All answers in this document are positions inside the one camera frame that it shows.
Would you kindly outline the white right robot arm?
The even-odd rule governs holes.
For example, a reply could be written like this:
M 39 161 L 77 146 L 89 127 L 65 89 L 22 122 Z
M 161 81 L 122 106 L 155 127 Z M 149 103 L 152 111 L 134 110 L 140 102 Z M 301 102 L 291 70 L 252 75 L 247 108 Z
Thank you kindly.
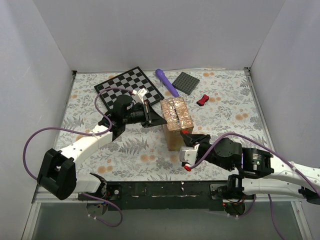
M 320 203 L 320 170 L 285 160 L 274 151 L 243 147 L 231 140 L 230 133 L 210 143 L 208 134 L 180 132 L 184 146 L 180 148 L 179 160 L 186 171 L 191 171 L 206 161 L 231 174 L 226 184 L 212 190 L 221 199 L 242 199 L 257 194 L 292 196 L 305 199 L 310 204 Z

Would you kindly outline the red black utility knife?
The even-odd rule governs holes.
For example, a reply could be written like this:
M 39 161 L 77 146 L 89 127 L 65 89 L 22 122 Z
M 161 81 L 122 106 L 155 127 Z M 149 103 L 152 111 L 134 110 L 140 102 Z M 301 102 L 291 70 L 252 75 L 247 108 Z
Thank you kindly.
M 189 134 L 189 131 L 188 131 L 188 130 L 185 130 L 185 129 L 183 129 L 183 130 L 180 131 L 180 135 L 181 135 L 181 136 L 183 136 L 183 135 L 185 135 L 185 134 Z

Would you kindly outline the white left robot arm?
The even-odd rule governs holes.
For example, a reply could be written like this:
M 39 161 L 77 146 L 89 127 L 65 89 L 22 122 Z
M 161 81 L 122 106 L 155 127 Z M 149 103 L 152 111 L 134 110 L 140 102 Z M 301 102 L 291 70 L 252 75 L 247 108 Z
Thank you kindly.
M 103 146 L 115 141 L 126 129 L 126 125 L 141 124 L 144 128 L 167 124 L 148 100 L 134 103 L 129 95 L 116 98 L 113 108 L 89 133 L 60 150 L 51 148 L 42 161 L 37 183 L 59 200 L 73 193 L 89 193 L 95 200 L 106 194 L 106 180 L 95 173 L 77 175 L 77 168 Z

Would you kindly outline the brown taped cardboard box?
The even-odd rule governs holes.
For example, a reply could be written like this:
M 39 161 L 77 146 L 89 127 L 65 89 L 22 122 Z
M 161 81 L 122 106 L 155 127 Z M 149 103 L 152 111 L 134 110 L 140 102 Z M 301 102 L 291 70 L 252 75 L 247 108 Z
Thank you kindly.
M 193 132 L 194 124 L 187 103 L 183 97 L 171 97 L 160 101 L 164 136 L 169 151 L 179 152 L 185 146 L 181 131 Z

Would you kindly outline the red black knife cap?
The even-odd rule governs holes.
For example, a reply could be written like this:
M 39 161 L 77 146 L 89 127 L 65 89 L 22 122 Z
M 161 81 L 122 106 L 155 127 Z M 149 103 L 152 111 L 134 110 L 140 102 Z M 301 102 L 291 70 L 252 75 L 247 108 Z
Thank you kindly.
M 197 104 L 198 106 L 202 107 L 202 106 L 205 105 L 205 103 L 206 103 L 209 99 L 210 99 L 210 97 L 209 97 L 208 95 L 204 94 L 204 95 L 202 96 L 202 98 L 196 102 L 196 104 Z

